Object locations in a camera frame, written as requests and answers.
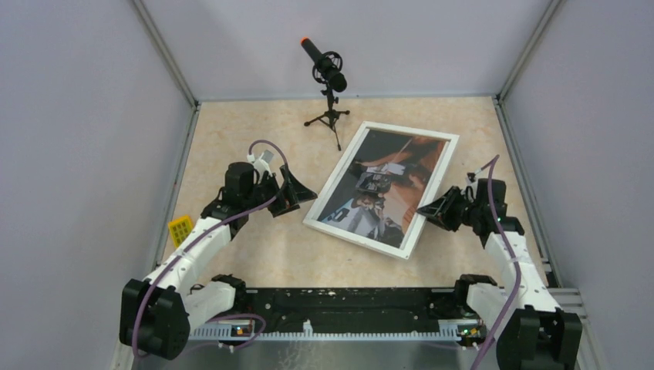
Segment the glossy printed photo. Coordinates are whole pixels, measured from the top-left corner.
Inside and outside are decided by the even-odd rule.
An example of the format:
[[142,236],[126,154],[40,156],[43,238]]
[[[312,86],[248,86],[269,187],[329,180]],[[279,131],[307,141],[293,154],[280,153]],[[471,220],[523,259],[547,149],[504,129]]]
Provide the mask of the glossy printed photo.
[[401,247],[446,144],[428,136],[369,130],[317,221]]

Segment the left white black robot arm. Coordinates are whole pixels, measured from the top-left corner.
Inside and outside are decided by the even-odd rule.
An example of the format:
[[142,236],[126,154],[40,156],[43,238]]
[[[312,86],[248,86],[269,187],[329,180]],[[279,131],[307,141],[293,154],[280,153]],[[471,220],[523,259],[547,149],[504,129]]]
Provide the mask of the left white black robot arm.
[[268,170],[247,162],[229,165],[224,186],[202,211],[184,242],[144,279],[129,280],[122,291],[119,341],[135,355],[144,353],[172,360],[186,346],[190,334],[209,319],[224,313],[239,318],[248,303],[235,283],[212,281],[191,288],[208,262],[229,245],[248,222],[250,214],[266,209],[278,217],[317,198],[301,184],[287,165],[280,168],[283,182]]

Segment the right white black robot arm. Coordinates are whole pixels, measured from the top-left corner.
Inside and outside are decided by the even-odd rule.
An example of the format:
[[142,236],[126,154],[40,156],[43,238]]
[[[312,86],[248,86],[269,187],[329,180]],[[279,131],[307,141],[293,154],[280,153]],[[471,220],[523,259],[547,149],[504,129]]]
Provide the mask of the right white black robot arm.
[[506,184],[481,178],[418,209],[427,221],[447,231],[470,227],[501,270],[500,289],[489,277],[461,276],[452,297],[463,318],[477,314],[489,326],[480,350],[495,347],[501,369],[573,369],[583,325],[548,291],[531,258],[524,228],[507,215]]

